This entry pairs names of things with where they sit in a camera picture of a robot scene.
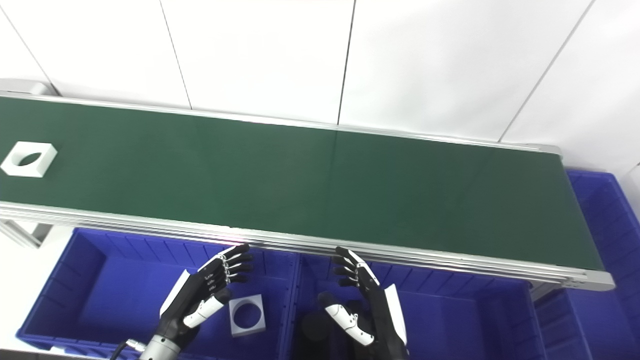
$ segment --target robotic hand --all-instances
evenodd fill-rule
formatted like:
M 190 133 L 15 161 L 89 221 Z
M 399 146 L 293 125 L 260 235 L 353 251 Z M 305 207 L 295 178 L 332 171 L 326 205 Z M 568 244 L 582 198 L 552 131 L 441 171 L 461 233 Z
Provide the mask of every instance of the robotic hand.
M 251 264 L 244 263 L 253 259 L 247 251 L 248 244 L 231 247 L 215 255 L 197 273 L 183 271 L 160 308 L 160 324 L 149 344 L 127 340 L 127 345 L 142 352 L 140 360 L 178 357 L 196 337 L 200 324 L 229 302 L 227 284 L 247 281 L 239 274 L 253 270 Z
M 355 286 L 360 290 L 371 307 L 372 324 L 340 305 L 329 291 L 318 295 L 318 301 L 324 310 L 347 335 L 368 348 L 374 359 L 408 359 L 404 317 L 395 284 L 383 290 L 369 265 L 353 251 L 343 247 L 337 247 L 335 251 L 338 256 L 333 257 L 333 262 L 340 267 L 334 268 L 333 272 L 346 276 L 338 280 L 338 283 L 340 286 Z

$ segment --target white block with hole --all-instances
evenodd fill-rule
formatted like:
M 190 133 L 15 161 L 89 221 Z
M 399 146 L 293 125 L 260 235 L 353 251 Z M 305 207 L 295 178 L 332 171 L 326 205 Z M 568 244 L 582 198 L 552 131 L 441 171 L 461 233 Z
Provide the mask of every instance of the white block with hole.
M 236 311 L 243 305 L 252 304 L 260 309 L 260 320 L 252 327 L 240 327 L 236 324 L 235 316 Z M 240 299 L 229 300 L 229 315 L 231 317 L 231 336 L 238 337 L 249 334 L 255 334 L 256 332 L 265 331 L 267 329 L 264 323 L 264 309 L 262 308 L 262 295 L 253 295 L 248 297 L 241 297 Z
M 0 168 L 9 176 L 43 177 L 57 153 L 49 143 L 17 142 Z M 40 156 L 29 164 L 20 165 L 24 158 L 34 154 Z

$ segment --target oval hole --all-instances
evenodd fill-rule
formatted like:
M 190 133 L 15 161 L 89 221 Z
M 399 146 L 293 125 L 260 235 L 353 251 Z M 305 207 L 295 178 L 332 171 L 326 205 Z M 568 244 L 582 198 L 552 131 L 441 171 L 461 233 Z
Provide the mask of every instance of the oval hole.
M 36 152 L 34 154 L 27 155 L 23 157 L 20 160 L 20 162 L 18 162 L 18 166 L 23 167 L 24 165 L 29 165 L 30 163 L 36 161 L 40 157 L 40 155 L 42 155 L 41 152 Z
M 236 325 L 249 329 L 260 320 L 260 308 L 253 304 L 244 304 L 236 309 L 234 322 Z

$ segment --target white wall panel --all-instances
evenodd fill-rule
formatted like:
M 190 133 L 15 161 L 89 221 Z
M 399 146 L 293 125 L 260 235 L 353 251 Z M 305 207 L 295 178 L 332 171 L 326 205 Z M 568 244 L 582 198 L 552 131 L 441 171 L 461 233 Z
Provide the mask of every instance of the white wall panel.
M 588 3 L 358 1 L 340 124 L 498 140 Z
M 0 12 L 0 78 L 48 82 L 2 12 Z
M 194 109 L 336 123 L 353 0 L 163 0 Z
M 619 176 L 640 159 L 640 2 L 596 1 L 504 137 Z
M 157 0 L 0 0 L 65 97 L 188 107 Z

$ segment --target blue plastic bin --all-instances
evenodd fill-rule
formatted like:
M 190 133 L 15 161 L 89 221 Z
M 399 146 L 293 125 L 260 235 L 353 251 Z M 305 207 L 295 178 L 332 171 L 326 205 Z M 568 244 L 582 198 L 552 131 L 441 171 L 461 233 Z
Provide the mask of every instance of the blue plastic bin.
M 548 358 L 640 359 L 640 224 L 613 175 L 577 170 L 568 175 L 617 287 L 561 290 L 536 302 Z
M 43 349 L 108 357 L 126 338 L 147 341 L 183 268 L 195 270 L 221 245 L 77 229 L 17 336 Z M 183 359 L 290 359 L 295 324 L 318 310 L 317 294 L 361 299 L 341 288 L 330 258 L 252 249 L 250 282 L 235 297 L 261 293 L 267 331 L 232 338 L 228 311 L 202 325 Z M 528 284 L 511 279 L 372 263 L 384 286 L 399 287 L 413 360 L 544 360 Z M 344 359 L 335 331 L 331 359 Z M 125 350 L 122 359 L 134 359 Z
M 540 329 L 526 282 L 483 275 L 371 263 L 384 287 L 396 284 L 412 360 L 542 360 Z M 296 318 L 319 309 L 331 291 L 346 304 L 360 300 L 330 271 L 330 258 L 302 255 Z M 346 358 L 346 336 L 333 326 L 330 358 Z
M 183 269 L 197 270 L 222 245 L 76 229 L 17 337 L 38 348 L 109 357 L 127 338 L 148 341 L 160 306 Z M 227 309 L 202 324 L 184 359 L 285 359 L 299 255 L 252 249 L 250 282 L 235 297 L 262 294 L 267 329 L 233 338 Z M 123 359 L 135 359 L 125 350 Z

